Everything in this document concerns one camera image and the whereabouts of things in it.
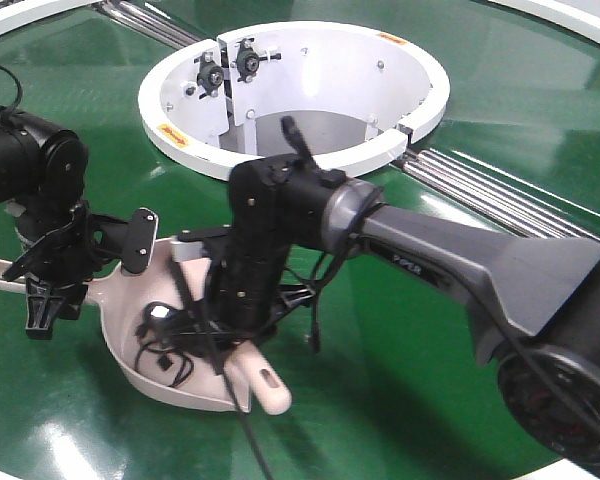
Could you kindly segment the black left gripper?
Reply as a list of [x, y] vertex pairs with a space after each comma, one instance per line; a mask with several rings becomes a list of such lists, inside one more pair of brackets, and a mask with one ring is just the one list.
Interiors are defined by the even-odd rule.
[[94, 213], [86, 200], [70, 211], [70, 220], [25, 248], [2, 273], [5, 281], [27, 274], [25, 332], [34, 340], [51, 340], [57, 319], [77, 320], [88, 286], [83, 282], [116, 260], [124, 270], [141, 274], [151, 261], [158, 215], [134, 211], [130, 222]]

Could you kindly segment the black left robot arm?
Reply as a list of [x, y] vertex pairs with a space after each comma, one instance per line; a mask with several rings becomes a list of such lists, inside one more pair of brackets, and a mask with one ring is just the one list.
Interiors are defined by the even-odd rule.
[[58, 318], [79, 317], [89, 282], [108, 263], [118, 260], [137, 275], [151, 260], [157, 214], [139, 208], [123, 220], [93, 212], [83, 196], [87, 164], [74, 132], [0, 107], [0, 203], [23, 248], [0, 268], [0, 283], [23, 289], [33, 339], [50, 339]]

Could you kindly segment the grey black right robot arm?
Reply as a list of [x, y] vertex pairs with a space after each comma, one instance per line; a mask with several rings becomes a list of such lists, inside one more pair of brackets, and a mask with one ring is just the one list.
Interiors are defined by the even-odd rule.
[[498, 364], [514, 419], [600, 478], [600, 243], [534, 239], [386, 204], [379, 187], [314, 160], [291, 117], [288, 154], [236, 165], [229, 226], [178, 235], [206, 256], [201, 318], [222, 344], [269, 334], [351, 256], [385, 260], [463, 304], [476, 360]]

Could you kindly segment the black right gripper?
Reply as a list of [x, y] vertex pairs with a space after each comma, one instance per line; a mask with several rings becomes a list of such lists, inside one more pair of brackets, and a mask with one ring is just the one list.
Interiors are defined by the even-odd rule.
[[212, 318], [244, 337], [266, 336], [315, 289], [305, 280], [283, 284], [291, 242], [273, 231], [238, 226], [182, 231], [170, 241], [175, 262], [211, 259], [205, 294]]

